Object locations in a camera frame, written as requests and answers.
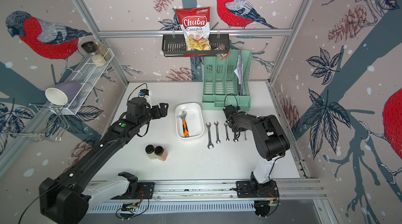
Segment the white plastic storage box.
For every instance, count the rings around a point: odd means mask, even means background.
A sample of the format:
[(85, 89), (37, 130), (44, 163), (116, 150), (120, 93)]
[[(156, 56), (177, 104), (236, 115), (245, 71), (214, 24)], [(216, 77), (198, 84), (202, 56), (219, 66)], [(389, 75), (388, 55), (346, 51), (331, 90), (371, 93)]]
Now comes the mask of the white plastic storage box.
[[(182, 112), (186, 113), (184, 119), (188, 132), (187, 137), (185, 136), (184, 124), (181, 118)], [(196, 102), (178, 105), (175, 109), (175, 122), (177, 135), (181, 140), (190, 141), (200, 139), (205, 132), (202, 109)]]

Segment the silver ring end wrench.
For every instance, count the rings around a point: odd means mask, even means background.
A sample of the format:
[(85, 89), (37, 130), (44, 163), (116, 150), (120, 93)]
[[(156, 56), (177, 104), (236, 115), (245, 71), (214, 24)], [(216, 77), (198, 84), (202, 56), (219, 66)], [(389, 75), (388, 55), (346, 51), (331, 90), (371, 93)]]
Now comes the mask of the silver ring end wrench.
[(211, 131), (210, 131), (211, 123), (210, 123), (210, 122), (206, 123), (206, 127), (207, 127), (207, 134), (208, 134), (208, 145), (207, 145), (207, 148), (210, 150), (211, 148), (214, 147), (214, 145), (213, 145), (213, 143), (212, 143), (212, 139), (211, 139)]

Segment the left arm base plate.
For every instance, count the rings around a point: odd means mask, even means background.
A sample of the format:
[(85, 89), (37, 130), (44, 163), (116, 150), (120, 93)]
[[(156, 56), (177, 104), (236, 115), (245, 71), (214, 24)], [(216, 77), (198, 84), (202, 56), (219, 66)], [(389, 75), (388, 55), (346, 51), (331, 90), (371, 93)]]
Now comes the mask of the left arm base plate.
[(129, 183), (127, 192), (121, 196), (112, 198), (113, 200), (132, 200), (132, 199), (152, 199), (155, 189), (154, 182), (135, 182)]

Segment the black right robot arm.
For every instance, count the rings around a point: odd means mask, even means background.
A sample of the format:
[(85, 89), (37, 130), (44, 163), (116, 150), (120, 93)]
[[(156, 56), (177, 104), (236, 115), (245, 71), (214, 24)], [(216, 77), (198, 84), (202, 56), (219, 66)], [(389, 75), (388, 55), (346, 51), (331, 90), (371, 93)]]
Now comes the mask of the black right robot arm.
[(256, 150), (261, 157), (246, 188), (237, 190), (239, 197), (273, 195), (276, 188), (272, 177), (274, 166), (290, 149), (290, 142), (277, 117), (251, 115), (233, 105), (225, 106), (223, 112), (228, 127), (234, 133), (234, 140), (237, 141), (242, 132), (251, 131)]

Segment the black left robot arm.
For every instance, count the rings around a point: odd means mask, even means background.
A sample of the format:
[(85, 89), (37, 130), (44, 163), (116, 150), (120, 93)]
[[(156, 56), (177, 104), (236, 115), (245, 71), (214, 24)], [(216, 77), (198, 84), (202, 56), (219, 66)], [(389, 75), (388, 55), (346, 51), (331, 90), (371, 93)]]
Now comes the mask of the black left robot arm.
[(150, 121), (167, 116), (168, 104), (151, 106), (143, 97), (127, 102), (127, 111), (120, 115), (81, 160), (56, 179), (47, 178), (39, 186), (40, 212), (58, 224), (77, 224), (93, 207), (106, 199), (96, 199), (94, 193), (84, 194), (94, 175), (120, 149), (139, 135)]

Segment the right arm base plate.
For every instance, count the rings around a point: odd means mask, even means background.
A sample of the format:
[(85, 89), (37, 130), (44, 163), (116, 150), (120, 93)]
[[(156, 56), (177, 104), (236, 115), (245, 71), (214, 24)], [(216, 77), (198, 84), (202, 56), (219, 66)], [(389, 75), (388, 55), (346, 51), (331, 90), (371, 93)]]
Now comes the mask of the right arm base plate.
[(258, 184), (252, 180), (236, 181), (236, 187), (233, 190), (237, 192), (238, 198), (278, 198), (280, 195), (274, 180), (264, 184)]

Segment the silver combination wrench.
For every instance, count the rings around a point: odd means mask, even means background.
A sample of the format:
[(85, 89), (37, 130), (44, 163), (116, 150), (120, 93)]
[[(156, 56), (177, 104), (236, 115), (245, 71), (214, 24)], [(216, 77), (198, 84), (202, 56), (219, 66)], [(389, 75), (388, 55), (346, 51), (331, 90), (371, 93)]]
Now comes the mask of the silver combination wrench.
[(228, 123), (225, 122), (224, 126), (225, 126), (226, 141), (230, 141), (229, 132), (228, 132)]

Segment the orange handled adjustable wrench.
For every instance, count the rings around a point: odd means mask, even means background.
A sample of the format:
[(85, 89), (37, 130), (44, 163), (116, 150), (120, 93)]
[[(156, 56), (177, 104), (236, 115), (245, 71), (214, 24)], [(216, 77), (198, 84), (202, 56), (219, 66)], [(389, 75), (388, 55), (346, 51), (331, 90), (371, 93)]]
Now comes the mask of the orange handled adjustable wrench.
[(186, 115), (187, 115), (187, 112), (184, 110), (179, 115), (180, 119), (182, 120), (182, 127), (183, 127), (183, 133), (184, 133), (185, 138), (189, 137), (189, 131), (188, 131), (187, 122), (186, 122)]

